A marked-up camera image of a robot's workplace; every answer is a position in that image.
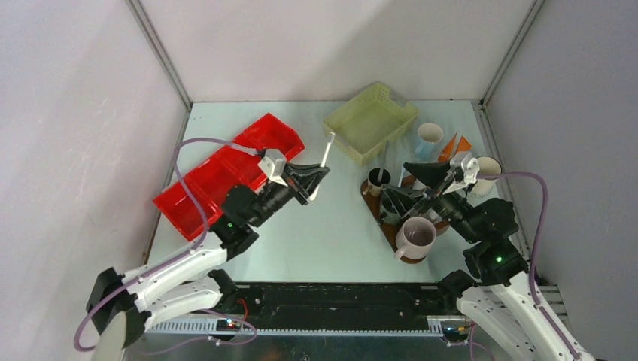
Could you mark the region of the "dark green mug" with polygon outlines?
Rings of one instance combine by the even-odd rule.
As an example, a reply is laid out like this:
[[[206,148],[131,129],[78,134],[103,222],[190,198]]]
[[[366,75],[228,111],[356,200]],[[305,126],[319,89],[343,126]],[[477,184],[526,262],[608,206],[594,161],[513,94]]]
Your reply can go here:
[[[380,221],[397,225],[414,205],[411,190],[384,185],[381,192]]]

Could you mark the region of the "brown mug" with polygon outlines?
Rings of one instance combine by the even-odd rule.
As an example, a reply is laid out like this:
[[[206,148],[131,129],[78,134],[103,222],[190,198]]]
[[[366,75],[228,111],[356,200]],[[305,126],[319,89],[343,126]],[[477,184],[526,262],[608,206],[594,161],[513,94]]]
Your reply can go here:
[[[373,168],[372,170],[369,171],[366,182],[364,183],[363,191],[362,191],[362,194],[364,196],[378,197],[381,195],[382,187],[385,184],[390,183],[390,180],[391,180],[390,172],[386,168],[383,168],[383,169],[384,169],[384,177],[383,177],[382,184],[380,184],[377,181],[379,168]]]

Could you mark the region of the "pink white mug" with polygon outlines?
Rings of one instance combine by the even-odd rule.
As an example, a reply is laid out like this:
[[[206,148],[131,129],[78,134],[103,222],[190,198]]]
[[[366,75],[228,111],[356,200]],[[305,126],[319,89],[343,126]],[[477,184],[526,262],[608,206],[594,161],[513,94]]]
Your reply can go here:
[[[424,217],[410,217],[396,234],[394,259],[420,262],[430,252],[435,240],[436,228],[431,221]]]

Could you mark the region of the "light blue mug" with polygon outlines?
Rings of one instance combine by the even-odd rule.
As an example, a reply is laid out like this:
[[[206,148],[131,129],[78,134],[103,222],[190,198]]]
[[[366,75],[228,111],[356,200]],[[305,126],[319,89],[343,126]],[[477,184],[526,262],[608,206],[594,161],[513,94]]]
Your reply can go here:
[[[444,135],[443,129],[435,123],[423,123],[417,129],[417,145],[415,157],[428,161]]]

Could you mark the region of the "orange toothpaste tube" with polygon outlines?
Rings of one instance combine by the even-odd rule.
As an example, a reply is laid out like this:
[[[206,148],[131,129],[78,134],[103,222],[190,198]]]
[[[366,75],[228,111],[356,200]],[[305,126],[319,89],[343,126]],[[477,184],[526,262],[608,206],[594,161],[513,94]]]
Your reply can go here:
[[[447,162],[461,152],[470,151],[472,144],[462,135],[455,133],[449,142],[442,148],[437,157],[437,162]]]

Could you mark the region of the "white mug black handle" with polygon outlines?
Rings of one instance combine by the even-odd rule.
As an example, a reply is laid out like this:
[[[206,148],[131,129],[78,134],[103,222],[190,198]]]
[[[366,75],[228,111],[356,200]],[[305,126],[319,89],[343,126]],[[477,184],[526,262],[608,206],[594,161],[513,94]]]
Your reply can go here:
[[[494,158],[489,156],[480,156],[478,158],[479,172],[478,175],[498,175],[502,173],[501,164]],[[476,183],[469,191],[469,197],[482,198],[489,194],[493,189],[496,180],[478,178]]]

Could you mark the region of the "cream plastic basket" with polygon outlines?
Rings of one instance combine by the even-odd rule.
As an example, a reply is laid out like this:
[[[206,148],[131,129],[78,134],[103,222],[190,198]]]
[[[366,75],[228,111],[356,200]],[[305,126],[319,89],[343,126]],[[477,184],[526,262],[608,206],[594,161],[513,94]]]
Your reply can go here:
[[[374,82],[323,120],[325,133],[358,165],[365,165],[410,130],[418,108],[385,83]]]

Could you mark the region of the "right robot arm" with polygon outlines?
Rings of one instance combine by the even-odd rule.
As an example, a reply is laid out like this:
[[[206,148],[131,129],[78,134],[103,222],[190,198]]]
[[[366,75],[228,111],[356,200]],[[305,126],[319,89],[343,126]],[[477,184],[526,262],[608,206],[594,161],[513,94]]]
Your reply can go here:
[[[382,187],[387,195],[408,199],[401,215],[435,211],[471,245],[463,252],[468,270],[452,272],[439,282],[440,309],[469,317],[514,360],[593,360],[539,289],[536,251],[525,260],[510,241],[519,229],[513,203],[491,198],[472,206],[458,194],[479,181],[511,173],[482,174],[478,159],[469,153],[448,162],[406,162],[403,168],[424,187]]]

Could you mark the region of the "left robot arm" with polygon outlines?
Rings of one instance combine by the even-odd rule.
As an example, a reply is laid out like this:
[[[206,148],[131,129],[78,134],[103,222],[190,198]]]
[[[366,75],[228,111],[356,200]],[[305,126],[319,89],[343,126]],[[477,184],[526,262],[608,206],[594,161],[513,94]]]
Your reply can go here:
[[[321,165],[287,163],[283,181],[268,180],[259,193],[237,184],[227,192],[223,213],[208,227],[203,241],[152,265],[122,274],[114,268],[101,272],[87,303],[97,332],[103,333],[122,312],[126,316],[122,346],[128,347],[153,326],[182,314],[234,310],[238,289],[220,265],[244,253],[259,237],[255,228],[290,200],[307,205],[329,171]]]

